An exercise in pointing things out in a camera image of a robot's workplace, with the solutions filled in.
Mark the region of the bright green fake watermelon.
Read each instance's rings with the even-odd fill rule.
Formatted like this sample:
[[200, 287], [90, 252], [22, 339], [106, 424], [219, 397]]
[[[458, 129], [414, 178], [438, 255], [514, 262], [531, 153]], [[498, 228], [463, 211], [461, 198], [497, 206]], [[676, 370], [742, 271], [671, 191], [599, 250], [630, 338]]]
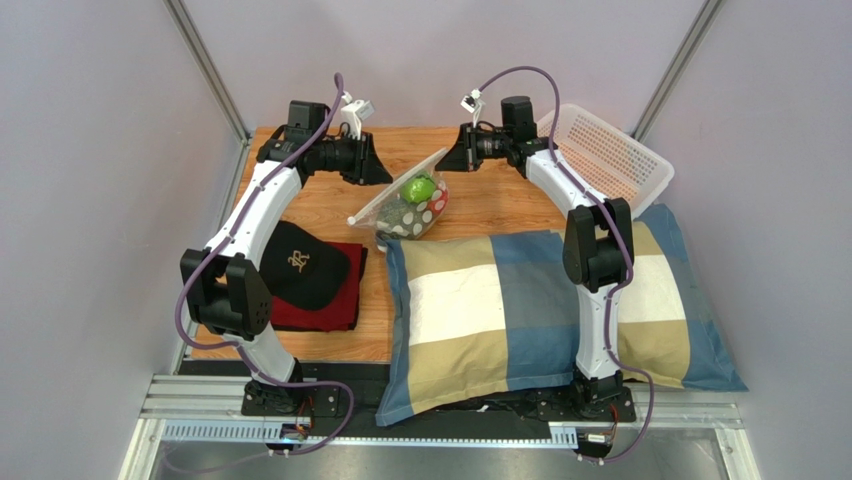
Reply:
[[408, 203], [420, 204], [428, 202], [436, 190], [437, 184], [429, 174], [418, 174], [403, 184], [399, 194]]

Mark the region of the red fake tomato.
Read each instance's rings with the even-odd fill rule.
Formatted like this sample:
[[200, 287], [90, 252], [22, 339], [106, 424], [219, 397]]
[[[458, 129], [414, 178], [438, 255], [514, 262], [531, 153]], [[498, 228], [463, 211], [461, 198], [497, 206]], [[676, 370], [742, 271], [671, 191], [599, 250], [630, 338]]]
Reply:
[[430, 200], [427, 203], [427, 209], [433, 215], [440, 215], [446, 209], [446, 206], [447, 206], [447, 203], [448, 203], [448, 198], [449, 198], [449, 192], [448, 192], [447, 189], [445, 189], [445, 188], [436, 189], [433, 192], [432, 197], [430, 198]]

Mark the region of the clear zip top bag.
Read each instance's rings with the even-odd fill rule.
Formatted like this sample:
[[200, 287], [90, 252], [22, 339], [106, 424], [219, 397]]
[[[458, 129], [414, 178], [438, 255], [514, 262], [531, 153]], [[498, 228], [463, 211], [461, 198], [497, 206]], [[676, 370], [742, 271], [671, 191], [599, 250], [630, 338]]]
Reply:
[[449, 188], [437, 163], [448, 153], [441, 148], [411, 167], [370, 200], [346, 224], [372, 230], [378, 238], [417, 240], [443, 215]]

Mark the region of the dark green fake melon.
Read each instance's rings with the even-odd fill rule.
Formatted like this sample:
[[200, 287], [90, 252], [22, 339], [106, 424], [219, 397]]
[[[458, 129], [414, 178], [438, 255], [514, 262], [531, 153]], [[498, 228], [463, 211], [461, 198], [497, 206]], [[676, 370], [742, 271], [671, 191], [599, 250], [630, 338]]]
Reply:
[[398, 198], [381, 207], [376, 219], [379, 232], [395, 239], [416, 240], [436, 222], [438, 215], [427, 209], [427, 202], [411, 204]]

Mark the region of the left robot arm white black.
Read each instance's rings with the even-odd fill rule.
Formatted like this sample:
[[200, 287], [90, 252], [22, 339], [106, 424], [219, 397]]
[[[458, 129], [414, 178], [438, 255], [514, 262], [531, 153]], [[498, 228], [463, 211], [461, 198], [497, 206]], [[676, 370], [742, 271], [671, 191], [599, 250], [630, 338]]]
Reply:
[[221, 347], [237, 350], [252, 377], [247, 409], [293, 415], [308, 403], [313, 386], [270, 323], [273, 296], [260, 273], [262, 256], [282, 213], [314, 173], [337, 172], [359, 186], [392, 182], [362, 129], [373, 112], [370, 101], [349, 95], [333, 106], [292, 101], [286, 123], [259, 149], [249, 187], [224, 226], [203, 249], [181, 257], [176, 310], [221, 336]]

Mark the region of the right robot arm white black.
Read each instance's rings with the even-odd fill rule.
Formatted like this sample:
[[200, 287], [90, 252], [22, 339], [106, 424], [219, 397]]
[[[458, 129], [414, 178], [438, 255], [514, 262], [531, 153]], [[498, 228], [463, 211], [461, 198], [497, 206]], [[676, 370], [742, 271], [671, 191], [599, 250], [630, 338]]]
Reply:
[[474, 172], [486, 159], [504, 159], [541, 189], [566, 218], [562, 259], [576, 286], [580, 340], [567, 388], [568, 404], [583, 419], [613, 412], [623, 392], [617, 354], [617, 311], [633, 275], [628, 202], [606, 198], [574, 170], [552, 135], [541, 136], [527, 96], [501, 102], [502, 123], [463, 123], [438, 171]]

